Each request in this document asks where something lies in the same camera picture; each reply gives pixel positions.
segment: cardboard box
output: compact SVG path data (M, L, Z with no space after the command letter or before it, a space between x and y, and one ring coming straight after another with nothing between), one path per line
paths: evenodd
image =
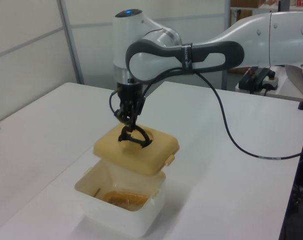
M265 0L230 0L231 7L259 8Z

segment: white wall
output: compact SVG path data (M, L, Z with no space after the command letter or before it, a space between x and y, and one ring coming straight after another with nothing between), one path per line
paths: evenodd
M57 0L0 0L0 120L76 82Z
M112 21L118 12L137 8L157 22L175 29L183 43L209 40L224 31L225 0L63 0L64 14L86 85L115 89ZM220 89L222 72L205 74ZM196 76L166 79L206 86Z

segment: white plastic container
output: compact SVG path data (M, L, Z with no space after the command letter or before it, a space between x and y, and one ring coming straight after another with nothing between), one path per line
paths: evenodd
M144 176L102 159L74 188L89 218L137 238L147 232L164 207L165 179L162 171L153 176ZM102 200L112 191L143 195L148 200L139 210L130 211Z

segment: table surface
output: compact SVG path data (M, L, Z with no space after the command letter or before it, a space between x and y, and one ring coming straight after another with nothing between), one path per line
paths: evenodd
M91 146L117 124L110 92L67 83L0 123L0 240L130 239L88 219L74 193L99 160ZM218 93L241 147L272 157L302 150L298 102ZM138 123L180 144L164 169L164 209L145 239L278 239L298 157L263 160L239 151L205 87L163 83Z
M303 94L288 78L285 67L272 66L270 69L275 72L275 77L278 78L278 87L276 90L268 91L266 94L267 97L287 99L298 102L303 101ZM240 89L239 83L237 83L235 92L249 94L250 91ZM253 94L263 96L264 93L265 89L262 89L260 91L255 91Z

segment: black cable on table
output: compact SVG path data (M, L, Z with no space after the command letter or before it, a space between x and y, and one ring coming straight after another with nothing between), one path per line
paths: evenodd
M222 118L223 118L223 122L224 122L224 125L225 125L225 128L226 128L226 131L227 131L227 134L230 138L230 140L232 141L232 143L239 149L241 150L243 153L249 155L249 156L252 156L254 158L259 158L259 159L266 159L266 160L285 160L285 159L292 159L292 158L296 158L298 156L302 156L303 155L303 152L300 152L300 153L297 153L297 154L294 154L294 155L290 155L290 156L283 156L283 157L269 157L269 156L259 156L259 155L256 155L256 154L253 154L253 153L250 153L244 149L242 149L236 142L235 140L233 139L231 133L230 133L230 130L228 128L228 125L227 125L227 120L226 120L226 115L225 115L225 111L224 111L224 107L223 107L223 103L222 103L222 100L220 98L220 96L218 95L216 89L214 88L214 86L203 76L201 75L197 70L193 70L193 73L196 74L197 76L199 76L202 80L204 80L208 86L211 88L211 90L214 92L214 94L216 95L217 97L217 100L219 102L219 105L220 105L220 109L221 109L221 113L222 113Z

